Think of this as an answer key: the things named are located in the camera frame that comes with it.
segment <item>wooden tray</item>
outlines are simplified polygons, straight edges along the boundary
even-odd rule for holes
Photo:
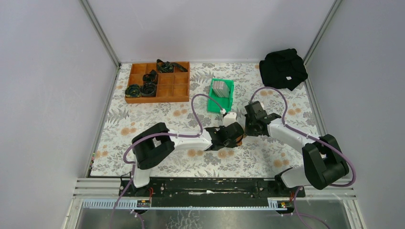
[[[143,75],[155,70],[158,72],[157,92],[156,97],[131,98],[125,96],[125,101],[128,104],[188,102],[190,99],[190,62],[176,63],[188,71],[183,73],[175,67],[173,73],[160,73],[156,70],[156,63],[132,64],[127,87],[132,84],[142,86]]]

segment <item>green tray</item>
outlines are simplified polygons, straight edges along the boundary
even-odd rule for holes
[[[226,83],[226,85],[231,90],[229,98],[220,98],[220,97],[216,96],[215,92],[213,91],[214,81],[224,81]],[[233,94],[234,94],[234,82],[232,80],[222,80],[222,79],[212,79],[211,80],[209,96],[212,97],[214,100],[216,100],[222,106],[222,108],[225,109],[227,112],[231,111],[232,102],[234,101],[234,99],[232,97]],[[214,103],[214,101],[212,101],[211,99],[208,99],[207,111],[219,113],[220,110],[221,109],[218,107],[218,105],[216,103]]]

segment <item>table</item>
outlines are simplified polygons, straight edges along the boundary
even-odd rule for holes
[[[131,140],[158,122],[165,122],[169,129],[198,130],[190,102],[160,104],[127,104],[124,91],[127,86],[131,64],[123,64],[118,76],[107,119],[100,137],[90,176],[120,176],[131,170],[123,162],[123,154]],[[259,65],[254,63],[191,63],[190,98],[198,93],[208,94],[212,78],[234,81],[232,111],[242,117],[245,105],[255,89],[263,86]],[[294,91],[282,89],[287,98],[287,123],[302,128],[307,133],[317,134],[315,117],[309,104],[304,83]],[[268,114],[282,114],[284,102],[271,90],[262,90],[256,99],[263,102]],[[222,116],[206,110],[207,99],[195,99],[196,112],[204,127],[218,126]],[[134,160],[132,153],[128,160]],[[157,167],[152,177],[273,177],[279,172],[302,165],[302,155],[284,144],[269,138],[246,137],[237,148],[219,151],[174,151]]]

